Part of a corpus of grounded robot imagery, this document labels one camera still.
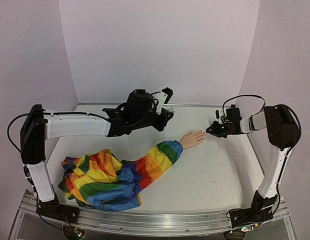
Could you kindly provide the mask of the mannequin hand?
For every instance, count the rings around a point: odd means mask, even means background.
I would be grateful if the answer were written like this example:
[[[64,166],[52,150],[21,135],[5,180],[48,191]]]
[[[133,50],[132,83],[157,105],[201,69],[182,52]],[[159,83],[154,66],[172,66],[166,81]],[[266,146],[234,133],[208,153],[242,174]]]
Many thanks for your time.
[[[196,147],[206,140],[206,133],[202,130],[190,131],[179,140],[184,150]]]

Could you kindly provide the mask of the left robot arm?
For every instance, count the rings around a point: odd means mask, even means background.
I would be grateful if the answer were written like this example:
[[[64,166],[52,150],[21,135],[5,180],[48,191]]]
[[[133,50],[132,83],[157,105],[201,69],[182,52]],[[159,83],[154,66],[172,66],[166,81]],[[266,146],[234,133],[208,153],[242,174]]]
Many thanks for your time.
[[[46,140],[69,136],[120,137],[147,127],[162,132],[174,116],[172,110],[163,107],[172,95],[173,90],[168,87],[154,93],[136,89],[118,107],[104,108],[107,117],[91,112],[48,111],[40,104],[22,114],[26,119],[16,149],[20,153],[25,177],[38,194],[36,213],[40,217],[71,224],[77,222],[79,214],[79,208],[61,204],[58,200],[45,162]]]

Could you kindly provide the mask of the rainbow striped jacket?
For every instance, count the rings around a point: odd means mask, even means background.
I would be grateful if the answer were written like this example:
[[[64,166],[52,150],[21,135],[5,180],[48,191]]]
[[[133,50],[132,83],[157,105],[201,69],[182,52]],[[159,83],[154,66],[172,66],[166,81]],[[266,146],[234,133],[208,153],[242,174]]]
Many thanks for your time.
[[[125,211],[141,206],[139,193],[155,182],[181,156],[178,141],[163,141],[145,156],[118,160],[110,149],[61,162],[64,174],[58,188],[68,200],[85,208]]]

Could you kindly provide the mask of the aluminium front rail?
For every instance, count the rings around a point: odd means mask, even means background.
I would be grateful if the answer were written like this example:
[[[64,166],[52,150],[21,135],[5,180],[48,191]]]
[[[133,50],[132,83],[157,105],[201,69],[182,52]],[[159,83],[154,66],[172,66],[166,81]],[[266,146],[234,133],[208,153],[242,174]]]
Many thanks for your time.
[[[145,213],[112,212],[61,205],[58,217],[46,216],[45,220],[84,230],[100,231],[108,234],[149,237],[200,236],[223,232],[261,231],[272,239],[284,237],[296,239],[287,207],[282,204],[273,219],[263,223],[242,223],[238,218],[230,218],[225,212],[195,213]]]

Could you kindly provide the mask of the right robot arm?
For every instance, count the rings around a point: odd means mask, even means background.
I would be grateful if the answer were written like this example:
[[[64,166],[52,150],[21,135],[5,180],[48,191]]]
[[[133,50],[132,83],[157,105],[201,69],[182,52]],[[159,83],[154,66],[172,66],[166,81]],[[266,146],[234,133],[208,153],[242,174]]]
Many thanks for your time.
[[[218,109],[215,120],[206,133],[217,138],[247,135],[267,131],[272,146],[263,180],[255,191],[249,208],[234,208],[227,212],[232,229],[246,228],[273,219],[281,203],[280,183],[294,147],[302,136],[296,113],[285,104],[264,106],[260,112],[243,118],[240,109],[232,105]]]

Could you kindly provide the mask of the clear nail polish bottle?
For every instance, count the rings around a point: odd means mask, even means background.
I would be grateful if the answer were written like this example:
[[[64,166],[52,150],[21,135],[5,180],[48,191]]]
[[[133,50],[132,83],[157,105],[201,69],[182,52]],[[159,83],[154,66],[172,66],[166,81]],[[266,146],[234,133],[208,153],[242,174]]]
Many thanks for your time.
[[[167,109],[169,112],[174,113],[174,108],[171,106],[170,108]]]

